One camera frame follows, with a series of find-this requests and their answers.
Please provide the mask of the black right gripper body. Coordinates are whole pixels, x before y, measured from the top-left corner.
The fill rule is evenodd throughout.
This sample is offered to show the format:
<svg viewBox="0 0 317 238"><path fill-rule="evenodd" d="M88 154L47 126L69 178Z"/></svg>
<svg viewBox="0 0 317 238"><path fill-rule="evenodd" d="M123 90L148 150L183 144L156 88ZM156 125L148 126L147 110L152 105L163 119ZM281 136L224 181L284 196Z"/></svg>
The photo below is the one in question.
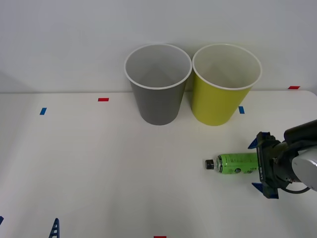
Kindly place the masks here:
<svg viewBox="0 0 317 238"><path fill-rule="evenodd" d="M273 172L274 147L280 144L275 137L257 137L257 156L259 166L259 177L262 184L264 196L278 196L278 189L281 187Z"/></svg>

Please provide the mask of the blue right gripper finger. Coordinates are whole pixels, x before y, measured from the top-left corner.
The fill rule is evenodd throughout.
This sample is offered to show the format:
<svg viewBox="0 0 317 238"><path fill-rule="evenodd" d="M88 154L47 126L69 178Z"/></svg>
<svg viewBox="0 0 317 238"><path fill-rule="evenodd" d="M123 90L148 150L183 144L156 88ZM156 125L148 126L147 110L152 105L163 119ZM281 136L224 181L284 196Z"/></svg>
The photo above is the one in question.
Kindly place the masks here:
<svg viewBox="0 0 317 238"><path fill-rule="evenodd" d="M259 132L248 149L267 148L275 144L275 137L270 132Z"/></svg>
<svg viewBox="0 0 317 238"><path fill-rule="evenodd" d="M268 199L278 199L278 190L262 183L253 182L252 185Z"/></svg>

